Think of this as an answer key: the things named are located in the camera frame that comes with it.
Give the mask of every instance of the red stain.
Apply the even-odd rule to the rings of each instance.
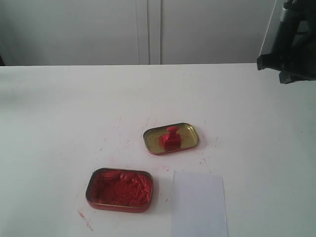
[[[87,224],[87,226],[89,227],[89,229],[91,230],[91,231],[93,231],[93,229],[92,229],[92,227],[90,226],[90,220],[89,221],[87,221],[87,219],[84,217],[84,215],[81,213],[81,212],[79,212],[79,211],[77,211],[78,213],[79,213],[79,215],[80,215],[80,217],[85,221],[85,223]]]

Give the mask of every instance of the cabinet door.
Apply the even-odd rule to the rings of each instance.
[[[276,0],[161,0],[163,64],[256,62]]]
[[[7,65],[148,64],[147,0],[2,0]]]

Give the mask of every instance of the red pigment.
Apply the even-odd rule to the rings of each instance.
[[[93,203],[139,207],[150,201],[152,187],[145,174],[109,170],[95,175],[90,197]]]

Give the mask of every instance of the metal tin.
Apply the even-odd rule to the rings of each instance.
[[[181,147],[175,150],[166,150],[161,144],[161,137],[168,134],[169,127],[179,127]],[[194,127],[188,123],[177,123],[168,126],[155,127],[144,132],[144,141],[147,150],[154,155],[178,152],[195,147],[198,144],[198,134]]]
[[[141,206],[129,206],[129,205],[113,205],[113,204],[104,204],[104,203],[98,203],[96,201],[93,200],[93,189],[96,188],[96,179],[98,177],[100,177],[100,174],[107,174],[107,172],[129,172],[129,173],[135,173],[135,175],[137,174],[142,174],[145,175],[149,178],[149,180],[151,180],[151,190],[150,190],[150,197],[149,197],[149,201]],[[111,169],[111,168],[101,168],[96,170],[95,172],[93,172],[87,190],[85,192],[85,197],[87,199],[87,202],[89,203],[89,205],[93,208],[96,209],[100,209],[100,210],[109,210],[109,211],[124,211],[124,212],[133,212],[133,213],[140,213],[140,212],[144,212],[146,211],[152,201],[152,197],[153,197],[153,190],[154,190],[154,179],[151,176],[150,173],[146,172],[146,171],[140,171],[140,170],[126,170],[126,169]]]

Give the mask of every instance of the white paper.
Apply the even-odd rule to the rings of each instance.
[[[228,237],[223,178],[175,171],[171,237]]]

